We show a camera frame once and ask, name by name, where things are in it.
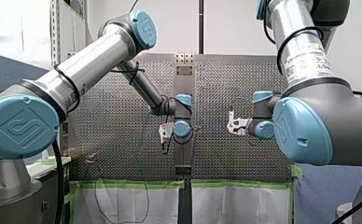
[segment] logo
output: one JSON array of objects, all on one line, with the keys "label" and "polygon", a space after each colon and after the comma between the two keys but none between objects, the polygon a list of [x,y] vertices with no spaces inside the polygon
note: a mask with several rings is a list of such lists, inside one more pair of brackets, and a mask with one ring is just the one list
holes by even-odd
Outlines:
[{"label": "logo", "polygon": [[48,130],[48,124],[31,108],[23,109],[0,126],[0,132],[23,148],[29,147]]},{"label": "logo", "polygon": [[286,121],[285,115],[280,115],[275,122],[275,130],[277,135],[280,137],[281,143],[285,143],[289,138],[292,138],[291,131],[289,129],[288,122]]},{"label": "logo", "polygon": [[148,35],[154,35],[155,32],[154,32],[154,26],[151,22],[150,19],[146,18],[143,23],[142,23],[142,28],[143,28],[143,31],[144,33],[148,34]]}]

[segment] gray robot arm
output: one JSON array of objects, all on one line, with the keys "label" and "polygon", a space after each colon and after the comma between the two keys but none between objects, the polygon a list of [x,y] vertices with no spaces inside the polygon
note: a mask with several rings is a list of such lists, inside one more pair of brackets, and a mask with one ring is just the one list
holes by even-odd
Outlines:
[{"label": "gray robot arm", "polygon": [[275,136],[293,161],[362,165],[362,98],[334,76],[322,44],[326,38],[312,28],[341,25],[348,7],[349,1],[330,0],[268,4],[267,23],[280,50],[278,65],[287,88],[281,97],[269,91],[254,94],[254,121],[248,130],[261,138]]},{"label": "gray robot arm", "polygon": [[100,37],[41,78],[23,80],[0,93],[0,159],[22,159],[47,148],[60,123],[77,108],[81,96],[114,67],[143,97],[156,115],[174,113],[175,101],[167,102],[132,59],[154,47],[156,27],[140,10],[108,21]]}]

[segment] metal bracket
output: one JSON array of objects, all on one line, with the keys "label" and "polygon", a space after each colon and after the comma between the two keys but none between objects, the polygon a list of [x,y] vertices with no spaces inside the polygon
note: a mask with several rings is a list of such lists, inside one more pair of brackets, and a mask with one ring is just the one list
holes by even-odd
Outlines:
[{"label": "metal bracket", "polygon": [[175,54],[175,73],[179,76],[193,75],[193,54]]}]

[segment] vertical metal pole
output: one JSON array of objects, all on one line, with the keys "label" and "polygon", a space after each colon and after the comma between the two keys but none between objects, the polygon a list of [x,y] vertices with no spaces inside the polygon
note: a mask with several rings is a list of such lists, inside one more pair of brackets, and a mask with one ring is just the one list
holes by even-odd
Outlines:
[{"label": "vertical metal pole", "polygon": [[204,54],[204,0],[199,0],[199,54]]}]

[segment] gray fabric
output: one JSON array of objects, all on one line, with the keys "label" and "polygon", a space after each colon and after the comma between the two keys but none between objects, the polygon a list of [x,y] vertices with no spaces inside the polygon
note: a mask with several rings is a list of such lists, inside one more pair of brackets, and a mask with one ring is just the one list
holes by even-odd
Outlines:
[{"label": "gray fabric", "polygon": [[45,69],[0,56],[0,90],[24,78],[35,80],[47,72]]},{"label": "gray fabric", "polygon": [[[149,212],[145,224],[176,224],[178,189],[150,189]],[[97,189],[97,199],[103,213],[111,222],[142,221],[146,214],[145,189]],[[110,224],[100,213],[94,189],[77,192],[74,214],[76,224]]]},{"label": "gray fabric", "polygon": [[193,223],[287,224],[288,189],[192,189]]},{"label": "gray fabric", "polygon": [[340,204],[353,201],[362,183],[362,167],[298,164],[303,178],[295,183],[295,223],[331,223]]}]

